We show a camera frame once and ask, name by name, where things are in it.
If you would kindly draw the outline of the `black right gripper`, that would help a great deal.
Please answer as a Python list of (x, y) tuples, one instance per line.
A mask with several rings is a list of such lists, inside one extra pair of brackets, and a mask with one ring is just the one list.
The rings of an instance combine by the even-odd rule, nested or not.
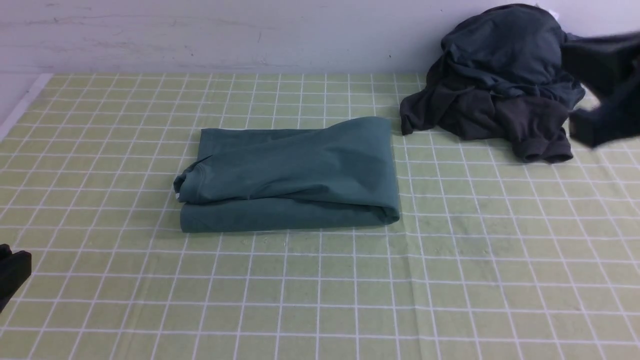
[(562, 68), (599, 101), (569, 115), (570, 137), (592, 150), (640, 134), (640, 34), (577, 38), (561, 48)]

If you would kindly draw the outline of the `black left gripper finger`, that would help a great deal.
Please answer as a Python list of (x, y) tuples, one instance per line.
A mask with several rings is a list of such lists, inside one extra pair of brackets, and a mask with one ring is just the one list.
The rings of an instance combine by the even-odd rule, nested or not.
[(32, 253), (12, 251), (8, 244), (0, 245), (0, 312), (32, 275)]

